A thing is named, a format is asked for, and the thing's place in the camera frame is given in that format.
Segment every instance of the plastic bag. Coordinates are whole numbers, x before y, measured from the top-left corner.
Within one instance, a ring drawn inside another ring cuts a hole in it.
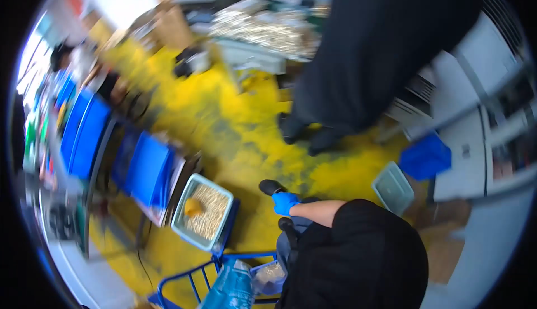
[[[250,309],[255,300],[250,268],[240,260],[227,261],[198,309]]]

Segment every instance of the air vent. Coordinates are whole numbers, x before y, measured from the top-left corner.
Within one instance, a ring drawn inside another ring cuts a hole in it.
[[[522,35],[505,0],[483,0],[483,12],[496,25],[513,55],[519,55]]]

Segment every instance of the blue latex glove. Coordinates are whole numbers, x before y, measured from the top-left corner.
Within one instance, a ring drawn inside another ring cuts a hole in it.
[[[299,196],[290,192],[277,192],[272,195],[274,201],[274,212],[282,216],[289,216],[289,209],[300,204]]]

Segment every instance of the light blue plastic tray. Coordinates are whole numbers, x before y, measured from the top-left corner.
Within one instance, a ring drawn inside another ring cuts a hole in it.
[[[222,221],[220,222],[220,225],[214,237],[210,240],[203,238],[202,236],[196,234],[195,232],[185,227],[186,220],[188,219],[188,216],[185,216],[185,202],[187,199],[190,198],[190,196],[195,191],[198,185],[208,185],[209,187],[218,190],[219,192],[224,194],[225,197],[228,198],[228,205],[225,208]],[[227,220],[229,216],[229,211],[232,208],[232,204],[233,204],[233,194],[231,192],[225,190],[221,186],[217,185],[216,183],[206,179],[205,177],[199,174],[192,174],[189,180],[186,182],[185,189],[183,190],[183,193],[181,194],[181,198],[179,199],[179,203],[177,205],[177,208],[175,209],[175,213],[173,214],[173,218],[171,221],[171,229],[175,233],[177,233],[183,240],[198,247],[200,250],[209,252],[211,251],[211,249],[213,248],[213,245],[216,243],[217,239],[220,237],[220,234],[222,233],[222,229],[224,228],[225,221]]]
[[[395,162],[390,162],[371,185],[384,207],[401,216],[414,200],[414,190]]]

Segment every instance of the tray of peanuts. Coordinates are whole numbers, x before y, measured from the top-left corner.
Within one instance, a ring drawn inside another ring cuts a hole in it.
[[[199,174],[192,174],[171,227],[182,239],[210,251],[222,233],[232,203],[230,192]]]

